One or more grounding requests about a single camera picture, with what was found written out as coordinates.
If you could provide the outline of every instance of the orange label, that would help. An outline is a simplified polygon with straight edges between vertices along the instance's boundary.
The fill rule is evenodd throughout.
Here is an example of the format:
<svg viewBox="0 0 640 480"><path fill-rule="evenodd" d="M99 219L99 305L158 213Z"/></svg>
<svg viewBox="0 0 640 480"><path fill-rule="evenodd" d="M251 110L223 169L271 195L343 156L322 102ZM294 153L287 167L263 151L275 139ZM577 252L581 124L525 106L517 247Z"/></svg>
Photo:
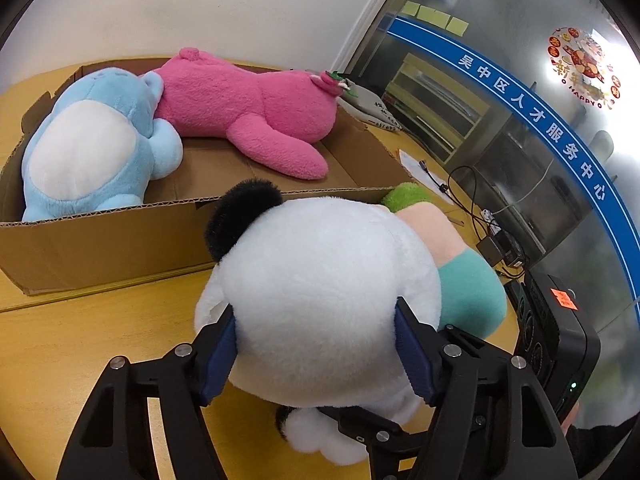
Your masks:
<svg viewBox="0 0 640 480"><path fill-rule="evenodd" d="M554 294L556 300L558 300L558 303L560 303L561 306L572 310L578 310L578 307L575 306L574 302L566 292L562 290L555 290L554 288L551 289L551 292Z"/></svg>

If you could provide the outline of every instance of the new year sticker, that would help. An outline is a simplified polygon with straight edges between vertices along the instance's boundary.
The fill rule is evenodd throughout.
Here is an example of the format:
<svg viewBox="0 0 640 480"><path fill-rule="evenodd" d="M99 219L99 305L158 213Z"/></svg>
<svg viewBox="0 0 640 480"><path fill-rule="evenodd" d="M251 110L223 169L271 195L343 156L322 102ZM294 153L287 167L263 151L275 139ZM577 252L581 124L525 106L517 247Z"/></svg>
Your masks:
<svg viewBox="0 0 640 480"><path fill-rule="evenodd" d="M586 105L613 109L622 96L620 78L606 53L590 34L578 28L557 28L547 50L554 72Z"/></svg>

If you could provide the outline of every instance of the white plush toy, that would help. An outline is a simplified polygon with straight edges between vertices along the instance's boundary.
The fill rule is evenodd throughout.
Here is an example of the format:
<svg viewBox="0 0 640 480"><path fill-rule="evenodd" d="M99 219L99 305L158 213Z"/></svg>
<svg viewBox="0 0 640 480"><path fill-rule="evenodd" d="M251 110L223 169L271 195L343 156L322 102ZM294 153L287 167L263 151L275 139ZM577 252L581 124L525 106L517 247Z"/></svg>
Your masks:
<svg viewBox="0 0 640 480"><path fill-rule="evenodd" d="M320 406L361 406L407 423L422 399L396 352L396 299L440 320L440 280L418 235L384 208L340 198L282 201L270 182L240 183L206 233L214 261L196 307L199 332L231 304L238 357L229 380L283 406L291 447L349 465L363 444Z"/></svg>

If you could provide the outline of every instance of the metal screw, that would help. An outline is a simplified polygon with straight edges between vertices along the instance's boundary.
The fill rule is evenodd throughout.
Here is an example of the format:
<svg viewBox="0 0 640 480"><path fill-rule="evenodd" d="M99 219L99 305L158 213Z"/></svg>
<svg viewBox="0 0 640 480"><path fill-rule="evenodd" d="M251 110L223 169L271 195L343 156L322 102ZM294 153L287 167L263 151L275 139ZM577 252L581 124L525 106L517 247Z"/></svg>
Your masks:
<svg viewBox="0 0 640 480"><path fill-rule="evenodd" d="M187 357L187 355L191 353L191 345L187 343L178 345L177 347L175 347L174 352L178 357Z"/></svg>
<svg viewBox="0 0 640 480"><path fill-rule="evenodd" d="M444 353L449 357L460 357L462 355L462 349L458 345L446 345L444 347Z"/></svg>
<svg viewBox="0 0 640 480"><path fill-rule="evenodd" d="M519 370L522 370L527 366L527 361L524 359L524 357L520 357L519 355L514 355L511 358L511 364L516 368L518 368Z"/></svg>
<svg viewBox="0 0 640 480"><path fill-rule="evenodd" d="M118 357L114 357L111 361L109 361L109 368L111 368L112 370L120 370L126 362L127 360L119 355Z"/></svg>

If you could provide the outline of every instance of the corrugated cardboard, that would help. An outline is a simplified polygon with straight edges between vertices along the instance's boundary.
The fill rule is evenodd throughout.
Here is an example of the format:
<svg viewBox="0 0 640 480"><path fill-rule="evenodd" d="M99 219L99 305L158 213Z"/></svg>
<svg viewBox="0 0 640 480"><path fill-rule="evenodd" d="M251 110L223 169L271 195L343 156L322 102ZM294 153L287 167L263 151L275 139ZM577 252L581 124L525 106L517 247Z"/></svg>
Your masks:
<svg viewBox="0 0 640 480"><path fill-rule="evenodd" d="M0 173L0 267L26 294L76 290L210 262L202 237L206 222L217 199L247 178L271 180L287 200L332 195L371 203L410 180L363 124L338 110L334 129L316 144L329 164L329 173L322 180L299 180L272 171L247 159L224 139L184 139L180 168L150 183L144 205L20 222L24 211L22 156L56 98L76 79L105 66L142 74L165 60L129 59L83 66L53 97L46 92L22 117L22 140Z"/></svg>

